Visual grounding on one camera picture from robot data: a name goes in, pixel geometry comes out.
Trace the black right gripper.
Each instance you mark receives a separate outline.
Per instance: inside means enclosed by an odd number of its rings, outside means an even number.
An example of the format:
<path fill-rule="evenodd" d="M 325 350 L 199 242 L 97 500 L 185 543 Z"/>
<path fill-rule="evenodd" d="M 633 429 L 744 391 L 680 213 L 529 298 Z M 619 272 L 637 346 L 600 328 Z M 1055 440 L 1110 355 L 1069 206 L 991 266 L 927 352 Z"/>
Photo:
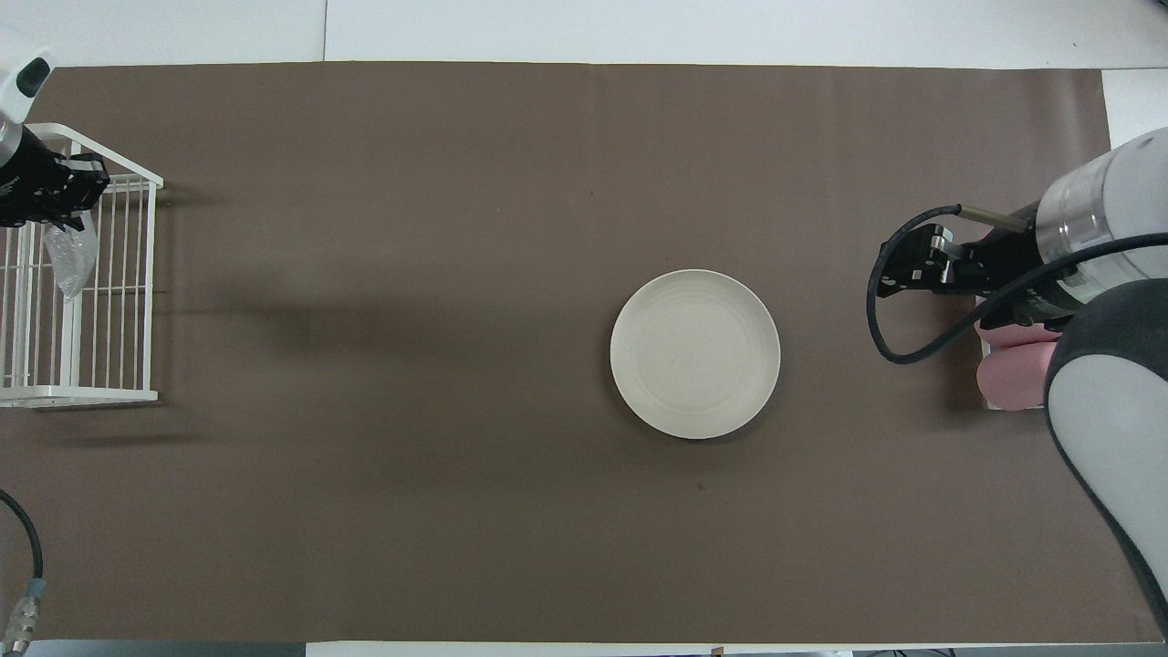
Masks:
<path fill-rule="evenodd" d="M 944 293 L 955 283 L 955 292 L 988 299 L 1000 288 L 1043 267 L 1035 237 L 1038 208 L 1013 213 L 1027 222 L 1024 234 L 994 228 L 983 238 L 961 245 L 961 257 L 954 265 L 950 261 L 953 233 L 943 224 L 919 224 L 901 237 L 889 238 L 881 245 L 880 282 L 877 295 L 894 296 L 902 291 Z M 1009 303 L 976 321 L 976 328 L 1045 328 L 1064 331 L 1083 303 L 1061 288 L 1058 278 L 1049 278 L 1026 288 Z"/>

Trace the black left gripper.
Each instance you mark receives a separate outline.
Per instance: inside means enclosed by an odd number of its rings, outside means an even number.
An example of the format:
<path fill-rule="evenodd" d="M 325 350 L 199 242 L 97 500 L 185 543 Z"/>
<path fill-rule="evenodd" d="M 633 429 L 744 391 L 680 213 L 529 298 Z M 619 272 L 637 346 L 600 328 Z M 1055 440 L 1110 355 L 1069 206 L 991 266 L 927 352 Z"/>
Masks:
<path fill-rule="evenodd" d="M 61 157 L 22 127 L 4 138 L 1 227 L 16 229 L 39 222 L 61 230 L 84 230 L 82 215 L 92 209 L 110 182 L 99 153 Z"/>

